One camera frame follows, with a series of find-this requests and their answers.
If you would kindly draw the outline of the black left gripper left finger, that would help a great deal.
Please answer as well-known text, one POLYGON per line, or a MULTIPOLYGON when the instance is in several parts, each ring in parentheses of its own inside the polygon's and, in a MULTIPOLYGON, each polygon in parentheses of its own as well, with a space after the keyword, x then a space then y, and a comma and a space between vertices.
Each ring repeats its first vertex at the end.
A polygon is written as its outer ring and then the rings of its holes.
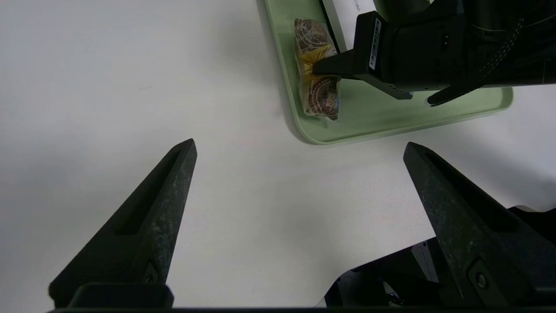
POLYGON ((171 307, 166 285, 196 165, 175 145, 50 283, 56 307, 171 307))

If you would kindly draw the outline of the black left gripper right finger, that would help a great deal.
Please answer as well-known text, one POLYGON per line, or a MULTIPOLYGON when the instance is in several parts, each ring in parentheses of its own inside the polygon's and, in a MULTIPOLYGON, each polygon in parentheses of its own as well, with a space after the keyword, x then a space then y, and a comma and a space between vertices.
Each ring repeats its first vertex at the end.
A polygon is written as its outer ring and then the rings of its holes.
POLYGON ((465 301, 555 306, 555 210, 507 209, 420 144, 407 143, 403 160, 465 301))

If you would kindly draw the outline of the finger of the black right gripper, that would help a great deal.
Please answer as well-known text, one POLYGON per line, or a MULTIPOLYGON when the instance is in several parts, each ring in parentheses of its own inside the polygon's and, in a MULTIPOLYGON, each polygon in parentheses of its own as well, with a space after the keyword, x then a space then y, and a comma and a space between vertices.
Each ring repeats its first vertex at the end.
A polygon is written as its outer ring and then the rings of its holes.
POLYGON ((353 51, 346 51, 319 60, 312 66, 312 73, 320 77, 356 80, 352 73, 353 55, 353 51))

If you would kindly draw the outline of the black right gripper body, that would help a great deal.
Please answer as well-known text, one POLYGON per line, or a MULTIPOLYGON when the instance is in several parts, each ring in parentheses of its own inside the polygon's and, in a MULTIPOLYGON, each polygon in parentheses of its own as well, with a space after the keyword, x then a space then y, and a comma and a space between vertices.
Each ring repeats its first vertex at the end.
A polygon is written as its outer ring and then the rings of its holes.
POLYGON ((360 14, 354 37, 354 77, 398 100, 436 91, 470 71, 463 15, 387 22, 378 12, 360 14))

